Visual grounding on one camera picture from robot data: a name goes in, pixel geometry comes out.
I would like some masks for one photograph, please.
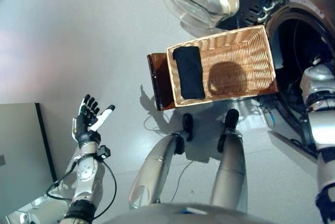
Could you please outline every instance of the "white floor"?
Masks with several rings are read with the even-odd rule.
[[[146,55],[189,40],[162,0],[0,0],[0,103],[40,102],[61,175],[75,150],[71,118],[86,93],[116,105],[100,134],[118,182],[112,208],[95,223],[128,211],[130,187],[161,136],[180,128],[188,111],[195,139],[175,156],[162,194],[175,202],[207,203],[220,155],[219,120],[240,110],[249,182],[249,213],[277,223],[319,223],[315,173],[283,154],[251,100],[217,102],[158,113]],[[110,176],[98,211],[113,193]]]

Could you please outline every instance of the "woven basket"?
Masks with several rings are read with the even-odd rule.
[[[198,46],[204,99],[184,99],[174,49]],[[263,25],[231,30],[179,43],[167,49],[167,64],[176,107],[277,93],[269,41]]]

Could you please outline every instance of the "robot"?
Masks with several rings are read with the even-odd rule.
[[[318,150],[318,187],[316,205],[324,223],[335,223],[335,78],[326,64],[307,68],[301,79],[309,124]],[[79,115],[73,119],[72,136],[81,154],[75,159],[77,188],[61,224],[92,223],[102,197],[104,159],[110,155],[97,129],[113,112],[110,105],[97,116],[97,102],[89,95],[83,99]],[[184,152],[185,141],[192,140],[193,120],[183,116],[183,130],[159,141],[147,156],[129,195],[128,214],[107,223],[270,223],[248,215],[247,175],[242,134],[236,129],[238,111],[228,111],[217,150],[222,159],[217,171],[209,205],[160,203],[166,176],[174,154]]]

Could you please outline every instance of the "wire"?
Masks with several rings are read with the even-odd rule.
[[[113,204],[114,200],[115,200],[115,197],[116,197],[116,179],[115,179],[115,176],[114,176],[114,173],[112,172],[112,170],[110,169],[110,167],[106,164],[106,162],[104,160],[102,160],[102,163],[105,165],[105,167],[109,170],[112,178],[113,178],[113,181],[114,181],[114,184],[115,184],[115,190],[114,190],[114,196],[113,196],[113,199],[111,200],[111,202],[109,203],[109,205],[105,208],[105,210],[103,210],[99,215],[95,216],[93,219],[97,219],[99,218],[101,215],[103,215],[109,208],[110,206]]]
[[[297,62],[298,68],[300,70],[301,73],[303,73],[303,70],[300,67],[299,61],[298,61],[298,56],[297,56],[297,51],[295,48],[295,42],[296,42],[296,35],[297,35],[297,28],[298,28],[298,24],[299,21],[297,21],[295,28],[294,28],[294,34],[293,34],[293,50],[294,50],[294,57],[295,57],[295,61]]]
[[[72,173],[72,171],[74,170],[74,168],[75,168],[76,165],[77,165],[77,162],[73,162],[72,165],[71,165],[70,170],[69,170],[67,173],[65,173],[62,177],[60,177],[59,180],[57,180],[56,182],[54,182],[54,183],[47,189],[47,191],[46,191],[46,195],[47,195],[48,197],[50,197],[50,198],[52,198],[52,199],[58,199],[58,200],[70,200],[70,201],[72,200],[72,199],[70,199],[70,198],[61,198],[61,197],[53,196],[53,195],[50,194],[50,191],[51,191],[51,189],[53,189],[53,188],[59,186],[59,184],[61,183],[61,181],[62,181],[63,179],[65,179],[66,177],[68,177],[68,176],[70,175],[70,173]]]
[[[184,169],[183,169],[182,172],[180,173],[179,178],[178,178],[178,183],[177,183],[176,190],[174,191],[174,194],[173,194],[172,199],[170,200],[170,202],[172,202],[172,201],[174,200],[174,197],[175,197],[176,194],[177,194],[177,191],[178,191],[178,188],[179,188],[180,179],[182,178],[183,173],[184,173],[185,170],[189,167],[189,165],[191,165],[192,163],[193,163],[193,161],[189,162],[189,164],[187,164],[187,166],[184,167]]]

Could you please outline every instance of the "folded black clothing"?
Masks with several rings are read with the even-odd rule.
[[[179,47],[173,51],[173,59],[177,62],[182,97],[184,99],[205,98],[199,48]]]

